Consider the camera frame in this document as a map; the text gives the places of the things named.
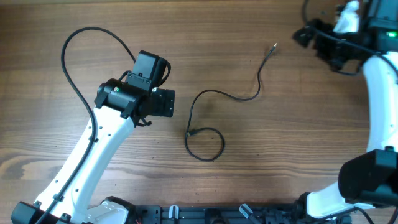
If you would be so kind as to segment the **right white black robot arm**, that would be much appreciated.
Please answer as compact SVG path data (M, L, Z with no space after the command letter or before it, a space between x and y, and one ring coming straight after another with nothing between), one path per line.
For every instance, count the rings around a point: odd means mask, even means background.
M397 206L397 2L347 1L335 24L309 19L293 36L313 44L333 72L358 60L369 101L366 152L340 169L338 180L302 195L302 218L327 220L354 210Z

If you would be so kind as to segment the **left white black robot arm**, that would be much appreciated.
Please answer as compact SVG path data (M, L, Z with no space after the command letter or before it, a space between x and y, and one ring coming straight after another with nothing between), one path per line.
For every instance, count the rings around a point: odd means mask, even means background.
M171 117L175 92L161 89L171 65L166 59L140 51L126 78L110 79L97 92L93 117L67 161L33 204L19 202L13 223L135 223L133 204L108 197L89 208L98 182L114 153L146 116Z

